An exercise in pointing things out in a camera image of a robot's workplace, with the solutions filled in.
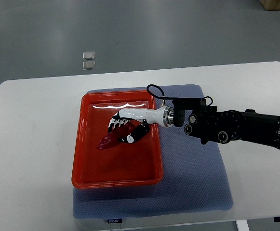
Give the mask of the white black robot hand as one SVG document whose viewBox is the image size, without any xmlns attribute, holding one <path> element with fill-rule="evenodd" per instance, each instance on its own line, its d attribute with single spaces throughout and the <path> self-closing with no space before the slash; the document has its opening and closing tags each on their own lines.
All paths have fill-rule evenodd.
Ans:
<svg viewBox="0 0 280 231">
<path fill-rule="evenodd" d="M 123 143 L 135 143 L 142 139 L 150 131 L 150 125 L 158 124 L 169 128 L 173 125 L 173 108 L 162 106 L 159 109 L 147 108 L 123 108 L 114 114 L 109 121 L 108 132 L 123 127 L 128 122 L 137 121 L 136 126 L 129 134 L 119 137 L 118 141 Z"/>
</svg>

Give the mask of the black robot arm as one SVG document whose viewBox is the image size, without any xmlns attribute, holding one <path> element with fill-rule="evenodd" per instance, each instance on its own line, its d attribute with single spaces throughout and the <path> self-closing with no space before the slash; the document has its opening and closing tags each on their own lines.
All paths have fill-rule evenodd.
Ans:
<svg viewBox="0 0 280 231">
<path fill-rule="evenodd" d="M 176 98 L 172 103 L 173 124 L 184 127 L 186 135 L 199 138 L 202 144 L 242 140 L 280 149 L 280 116 L 252 109 L 219 112 L 205 98 Z"/>
</svg>

